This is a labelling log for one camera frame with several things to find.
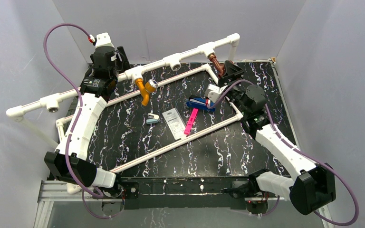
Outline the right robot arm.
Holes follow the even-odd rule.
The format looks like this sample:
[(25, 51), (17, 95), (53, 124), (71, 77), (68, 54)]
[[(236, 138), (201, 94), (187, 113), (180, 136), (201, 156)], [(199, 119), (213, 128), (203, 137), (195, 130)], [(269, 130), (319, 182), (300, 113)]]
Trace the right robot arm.
[(242, 68), (227, 60), (218, 75), (218, 85), (225, 87), (226, 96), (242, 113), (244, 131), (270, 151), (290, 175), (257, 171), (250, 175), (249, 192), (255, 197), (275, 193), (289, 200), (303, 215), (333, 202), (335, 177), (329, 165), (311, 161), (297, 152), (297, 146), (270, 120), (264, 89), (244, 80), (243, 74)]

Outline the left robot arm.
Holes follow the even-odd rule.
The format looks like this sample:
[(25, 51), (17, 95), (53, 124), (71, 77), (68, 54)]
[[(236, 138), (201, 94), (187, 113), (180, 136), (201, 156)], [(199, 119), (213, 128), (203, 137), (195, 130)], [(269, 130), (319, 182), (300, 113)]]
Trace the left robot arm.
[(87, 161), (88, 147), (97, 121), (114, 93), (117, 76), (130, 69), (123, 46), (97, 47), (90, 56), (92, 65), (81, 83), (82, 100), (78, 102), (71, 123), (54, 152), (47, 152), (44, 162), (55, 179), (85, 187), (102, 187), (112, 198), (123, 192), (116, 174)]

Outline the white PVC pipe frame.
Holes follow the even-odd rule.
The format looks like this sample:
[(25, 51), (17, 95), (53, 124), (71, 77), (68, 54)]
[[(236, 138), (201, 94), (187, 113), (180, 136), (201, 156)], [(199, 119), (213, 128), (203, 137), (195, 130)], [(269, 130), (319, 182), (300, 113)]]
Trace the white PVC pipe frame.
[[(215, 49), (224, 45), (230, 45), (230, 50), (229, 50), (229, 57), (228, 60), (233, 61), (233, 58), (235, 56), (236, 53), (236, 49), (237, 46), (239, 44), (239, 40), (240, 40), (240, 36), (237, 33), (231, 34), (223, 39), (217, 40), (217, 41), (211, 41), (202, 45), (199, 45), (196, 48), (184, 51), (182, 53), (175, 53), (169, 56), (164, 57), (161, 60), (143, 65), (143, 66), (136, 66), (136, 67), (131, 67), (129, 70), (126, 70), (123, 73), (120, 73), (117, 77), (117, 84), (114, 90), (114, 93), (111, 94), (109, 101), (105, 107), (105, 109), (108, 106), (114, 105), (117, 102), (121, 102), (124, 101), (126, 99), (132, 98), (134, 96), (141, 96), (139, 89), (137, 87), (137, 85), (134, 83), (134, 81), (138, 78), (142, 78), (144, 84), (147, 81), (144, 81), (143, 78), (143, 74), (154, 70), (154, 69), (158, 69), (161, 67), (170, 67), (173, 71), (177, 71), (181, 68), (181, 60), (189, 58), (189, 57), (193, 57), (196, 55), (205, 55), (205, 57), (207, 58), (209, 54), (211, 53), (215, 53)], [(183, 74), (179, 74), (177, 76), (174, 76), (172, 78), (169, 78), (167, 80), (164, 80), (160, 83), (158, 83), (158, 87), (167, 85), (171, 82), (174, 82), (176, 80), (180, 80), (186, 76), (190, 76), (193, 74), (196, 74), (198, 72), (201, 71), (207, 71), (209, 73), (209, 75), (211, 76), (211, 78), (214, 80), (214, 82), (219, 82), (219, 78), (214, 74), (214, 72), (212, 71), (210, 65), (205, 64), (202, 65), (201, 67), (198, 67), (196, 69), (187, 71)], [(81, 98), (81, 93), (80, 93), (80, 88), (81, 86), (73, 86), (72, 90), (63, 92), (63, 93), (56, 93), (53, 95), (49, 95), (49, 96), (45, 96), (43, 98), (40, 98), (38, 101), (35, 101), (33, 103), (30, 104), (26, 104), (26, 105), (19, 105), (13, 108), (9, 108), (6, 111), (6, 115), (7, 117), (13, 119), (16, 122), (22, 123), (24, 124), (27, 128), (29, 128), (33, 133), (35, 133), (38, 137), (40, 137), (41, 139), (43, 139), (45, 142), (47, 142), (51, 147), (53, 147), (54, 151), (55, 149), (58, 147), (59, 143), (62, 141), (62, 139), (64, 138), (64, 135), (66, 133), (67, 130), (64, 130), (63, 128), (63, 124), (61, 122), (57, 123), (57, 130), (58, 130), (58, 134), (59, 134), (59, 141), (56, 142), (53, 139), (51, 139), (50, 137), (48, 137), (47, 135), (45, 135), (40, 129), (38, 129), (35, 125), (33, 125), (31, 122), (29, 122), (26, 118), (25, 118), (25, 114), (40, 109), (40, 108), (46, 108), (48, 112), (54, 113), (56, 111), (59, 110), (59, 105), (61, 102), (63, 102), (64, 100), (73, 98), (73, 97), (77, 97), (78, 98), (78, 102), (82, 100)], [(72, 117), (68, 117), (67, 120), (71, 122)], [(192, 140), (195, 140), (199, 137), (202, 137), (204, 135), (207, 135), (208, 133), (211, 133), (215, 130), (218, 130), (220, 128), (223, 128), (231, 123), (234, 123), (236, 121), (239, 121), (243, 118), (243, 115), (240, 111), (236, 111), (236, 114), (228, 119), (225, 120), (221, 123), (218, 123), (216, 125), (213, 125), (205, 130), (202, 130), (198, 133), (195, 133), (193, 135), (187, 136), (185, 139), (179, 140), (177, 142), (174, 142), (168, 146), (165, 146), (159, 150), (156, 150), (154, 152), (151, 152), (147, 155), (144, 155), (140, 158), (137, 158), (131, 162), (128, 162), (124, 165), (121, 165), (117, 168), (114, 168), (112, 170), (110, 170), (109, 172), (112, 172), (114, 174), (117, 174), (119, 172), (122, 172), (126, 169), (129, 169), (135, 165), (138, 165), (142, 162), (145, 162), (153, 157), (156, 157), (160, 154), (163, 154), (165, 152), (168, 152), (170, 150), (175, 149), (176, 147), (179, 147), (181, 145), (184, 145)], [(80, 184), (75, 184), (77, 186), (79, 186), (82, 190), (88, 192), (90, 195), (97, 197), (97, 198), (102, 198), (103, 197), (103, 193), (101, 191), (102, 187), (96, 187), (96, 186), (91, 186), (91, 187), (85, 187), (83, 186), (81, 183)]]

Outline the brown plastic faucet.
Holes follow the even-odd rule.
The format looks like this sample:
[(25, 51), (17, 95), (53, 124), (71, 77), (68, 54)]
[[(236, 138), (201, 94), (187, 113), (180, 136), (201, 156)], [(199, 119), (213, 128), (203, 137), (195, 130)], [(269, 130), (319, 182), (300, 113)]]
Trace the brown plastic faucet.
[(227, 72), (225, 64), (228, 63), (228, 62), (232, 63), (232, 61), (231, 60), (226, 60), (224, 63), (220, 63), (217, 60), (217, 57), (214, 53), (209, 54), (207, 58), (213, 63), (213, 66), (217, 70), (218, 78), (223, 78), (226, 75), (226, 72)]

